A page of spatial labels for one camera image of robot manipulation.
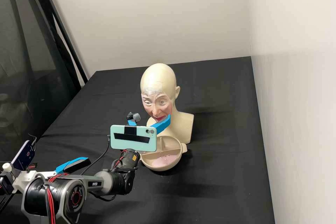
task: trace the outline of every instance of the bald mannequin head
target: bald mannequin head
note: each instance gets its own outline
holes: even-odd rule
[[[152,118],[161,121],[172,113],[180,87],[176,86],[174,71],[169,66],[158,63],[148,67],[140,88],[143,106]]]

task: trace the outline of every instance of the mannequin face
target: mannequin face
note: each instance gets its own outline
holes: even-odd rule
[[[142,92],[141,99],[146,112],[160,122],[173,111],[173,101],[164,92]]]

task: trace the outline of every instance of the beige divided bowl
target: beige divided bowl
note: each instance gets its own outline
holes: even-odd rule
[[[156,152],[141,154],[145,166],[154,171],[165,171],[174,167],[181,159],[182,153],[187,151],[187,146],[170,136],[159,136],[156,140]]]

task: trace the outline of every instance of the white wall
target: white wall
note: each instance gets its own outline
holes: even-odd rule
[[[336,0],[250,0],[277,224],[336,223]]]
[[[249,54],[247,0],[54,0],[90,77],[97,70]]]
[[[336,223],[336,0],[54,1],[89,77],[253,55],[276,223]]]

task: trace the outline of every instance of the black tablecloth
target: black tablecloth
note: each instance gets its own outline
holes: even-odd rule
[[[165,172],[140,165],[126,196],[103,202],[89,195],[80,223],[274,223],[251,58],[171,67],[181,87],[176,107],[195,115],[188,152]],[[126,124],[130,111],[139,112],[145,125],[144,70],[96,72],[38,142],[38,170],[79,156],[95,160],[106,148],[110,125]],[[109,168],[119,154],[110,149],[88,175]],[[15,195],[1,223],[28,222],[20,203]]]

